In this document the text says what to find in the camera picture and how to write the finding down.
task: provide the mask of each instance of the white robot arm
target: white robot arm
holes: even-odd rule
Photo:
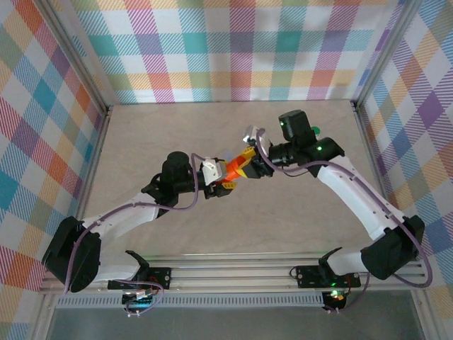
[[[421,242],[423,221],[418,216],[405,217],[381,197],[331,138],[317,140],[303,111],[285,113],[279,120],[286,143],[273,145],[263,130],[250,126],[243,138],[249,146],[230,162],[201,159],[197,171],[194,155],[190,165],[186,154],[172,152],[162,172],[124,205],[84,221],[73,217],[63,220],[42,262],[72,292],[94,281],[149,280],[146,261],[133,251],[105,256],[103,250],[117,237],[168,210],[187,209],[174,208],[181,193],[195,192],[191,208],[198,191],[203,191],[206,199],[222,197],[232,192],[234,179],[240,176],[259,179],[292,164],[306,165],[313,176],[331,188],[372,240],[354,249],[334,249],[323,256],[317,268],[318,288],[357,272],[370,272],[384,280],[414,259],[418,248],[413,241]]]

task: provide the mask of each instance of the plaid wall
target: plaid wall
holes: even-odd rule
[[[365,82],[368,80],[369,73],[373,70],[373,67],[376,64],[376,61],[379,59],[382,49],[384,46],[388,43],[389,40],[389,35],[391,30],[394,29],[396,22],[401,16],[401,12],[403,11],[403,7],[407,3],[408,0],[399,0],[398,4],[396,5],[394,12],[391,14],[391,18],[389,22],[387,23],[384,32],[382,33],[379,42],[377,43],[376,47],[374,48],[374,51],[372,53],[372,56],[368,60],[367,67],[362,73],[362,76],[360,78],[359,84],[357,88],[355,89],[354,95],[352,96],[352,100],[357,100],[358,96],[360,95],[360,92],[363,89],[363,85]]]
[[[70,0],[70,13],[54,2],[121,104],[352,98],[398,3]]]
[[[24,339],[101,114],[31,0],[0,0],[0,339]]]
[[[423,2],[365,109],[392,202],[426,223],[431,293],[453,336],[453,0]]]

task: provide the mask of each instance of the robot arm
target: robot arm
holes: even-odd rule
[[[324,285],[336,276],[358,271],[368,271],[384,280],[414,259],[417,251],[398,222],[402,222],[421,242],[424,224],[420,218],[407,218],[384,200],[354,169],[344,151],[331,138],[317,140],[304,112],[291,111],[281,115],[279,120],[286,143],[273,145],[265,134],[259,133],[258,128],[250,126],[243,137],[249,146],[230,162],[203,159],[197,171],[195,160],[191,166],[187,154],[170,153],[162,164],[161,173],[155,175],[132,200],[85,221],[73,217],[63,220],[45,253],[43,264],[64,282],[74,243],[79,242],[69,283],[72,292],[80,291],[94,281],[146,281],[149,274],[145,260],[133,251],[105,256],[107,245],[138,225],[161,217],[169,209],[183,210],[172,208],[178,203],[179,194],[195,192],[197,198],[197,191],[203,191],[206,199],[222,197],[234,190],[234,180],[240,176],[259,179],[272,176],[277,168],[292,164],[301,166],[313,161],[330,162],[327,166],[310,166],[308,170],[354,212],[373,241],[355,249],[334,249],[320,259],[319,273]],[[338,166],[346,168],[349,176]],[[359,185],[355,179],[366,185]],[[369,191],[378,201],[370,198]],[[86,236],[80,241],[82,233]]]

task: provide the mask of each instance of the wire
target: wire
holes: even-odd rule
[[[432,267],[431,264],[428,260],[428,256],[426,253],[423,251],[423,248],[418,242],[418,240],[415,238],[415,236],[412,235],[412,233],[409,231],[409,229],[400,221],[398,220],[393,214],[391,214],[390,209],[387,208],[387,206],[378,199],[376,194],[373,193],[373,191],[365,184],[360,178],[356,177],[351,171],[347,170],[345,167],[341,166],[340,164],[333,163],[331,161],[311,161],[307,164],[298,166],[297,168],[293,169],[280,169],[278,166],[275,166],[266,156],[265,151],[261,147],[260,143],[260,137],[263,135],[265,132],[265,129],[259,129],[256,133],[256,146],[258,148],[258,152],[260,153],[261,157],[263,158],[264,162],[271,168],[276,171],[281,171],[281,172],[287,172],[287,173],[292,173],[296,171],[300,171],[302,169],[307,169],[310,166],[316,166],[316,165],[322,165],[322,166],[332,166],[334,169],[337,169],[341,172],[343,172],[346,176],[348,176],[350,179],[352,179],[354,182],[356,182],[360,188],[362,188],[365,193],[385,212],[386,215],[388,215],[393,222],[395,222],[408,236],[408,238],[412,241],[412,243],[415,245],[415,247],[418,250],[418,253],[422,257],[423,262],[425,263],[426,266],[426,271],[427,271],[427,279],[424,283],[412,283],[405,278],[400,277],[397,274],[393,274],[395,278],[400,280],[401,282],[405,283],[406,285],[409,285],[414,288],[426,288],[432,283]]]
[[[136,300],[131,300],[131,301],[127,301],[126,304],[125,304],[125,309],[126,309],[126,312],[128,313],[128,315],[137,315],[138,317],[146,312],[148,312],[149,310],[151,310],[152,308],[156,307],[156,305],[162,301],[162,299],[164,298],[164,287],[162,287],[162,285],[158,284],[158,283],[155,283],[155,282],[148,282],[148,281],[131,281],[131,280],[115,280],[117,282],[121,282],[121,283],[126,283],[128,285],[150,285],[151,287],[157,287],[162,293],[159,295],[159,297],[157,299],[154,299],[153,298],[153,303],[150,304],[150,306],[148,306],[147,308],[145,308],[144,310],[142,310],[141,312],[136,312],[136,313],[132,313],[132,311],[129,309],[129,306],[133,303],[133,302],[136,302],[138,301],[137,299]]]
[[[145,203],[145,202],[137,202],[137,203],[128,203],[128,204],[124,204],[124,205],[121,205],[120,207],[116,208],[116,209],[113,209],[109,212],[107,212],[104,216],[100,217],[98,220],[94,221],[93,223],[91,223],[90,226],[88,226],[82,233],[81,235],[79,236],[79,238],[77,239],[76,243],[74,244],[74,247],[72,248],[72,252],[71,252],[71,256],[69,257],[69,263],[68,263],[68,270],[66,272],[66,280],[64,281],[64,291],[63,291],[63,295],[65,295],[66,293],[68,293],[68,290],[69,290],[69,286],[70,286],[70,283],[71,283],[71,275],[72,275],[72,267],[74,266],[74,259],[76,257],[76,253],[77,253],[77,249],[79,249],[80,247],[80,244],[82,242],[82,239],[84,239],[84,237],[96,226],[98,226],[100,224],[100,222],[104,222],[105,220],[107,220],[109,217],[119,213],[120,211],[123,211],[124,209],[128,209],[128,208],[133,208],[133,207],[137,207],[137,206],[141,206],[141,207],[153,207],[153,208],[159,208],[159,209],[164,209],[164,210],[179,210],[179,211],[187,211],[187,210],[190,210],[192,209],[193,207],[195,207],[195,204],[197,204],[197,201],[198,201],[198,176],[197,176],[197,168],[195,166],[195,158],[196,159],[199,159],[201,161],[204,161],[205,159],[201,156],[198,156],[197,154],[195,153],[192,153],[190,155],[190,158],[192,160],[192,173],[193,173],[193,181],[194,181],[194,187],[195,187],[195,195],[193,196],[193,201],[192,203],[187,206],[187,207],[183,207],[183,208],[175,208],[175,207],[166,207],[165,205],[159,205],[159,204],[156,204],[156,203]]]
[[[362,291],[360,292],[359,296],[357,296],[357,298],[352,301],[349,305],[345,306],[342,310],[348,310],[350,309],[352,306],[356,305],[359,301],[361,301],[361,299],[363,299],[363,297],[365,296],[365,292],[367,291],[368,287],[369,287],[369,279],[371,278],[371,274],[370,273],[367,273],[367,280],[365,281],[365,285],[363,286],[363,289]],[[329,312],[338,312],[338,310],[332,308],[331,306],[328,306],[328,305],[324,305],[324,307],[329,311]]]
[[[290,175],[290,174],[287,174],[286,172],[283,172],[283,174],[284,174],[285,176],[288,176],[288,177],[299,177],[299,176],[305,175],[305,174],[308,173],[308,172],[310,172],[310,171],[307,170],[307,171],[302,172],[302,173],[297,174],[297,175]]]
[[[292,267],[291,270],[289,271],[289,276],[291,276],[291,277],[292,277],[293,279],[295,279],[295,280],[297,280],[297,278],[296,278],[295,276],[292,275],[292,271],[293,271],[294,269],[296,269],[296,268],[297,268],[297,266],[294,266],[294,267]]]

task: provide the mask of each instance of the beige floor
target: beige floor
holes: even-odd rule
[[[105,139],[86,210],[96,215],[121,204],[160,172],[169,152],[202,156],[238,154],[249,124],[283,142],[278,115],[301,108],[310,123],[332,137],[373,183],[365,148],[348,101],[187,103],[117,106]],[[200,198],[190,212],[170,212],[119,238],[111,247],[142,255],[268,251],[328,251],[368,242],[346,206],[310,175],[275,174],[239,180],[225,198]],[[180,199],[188,204],[191,194]]]

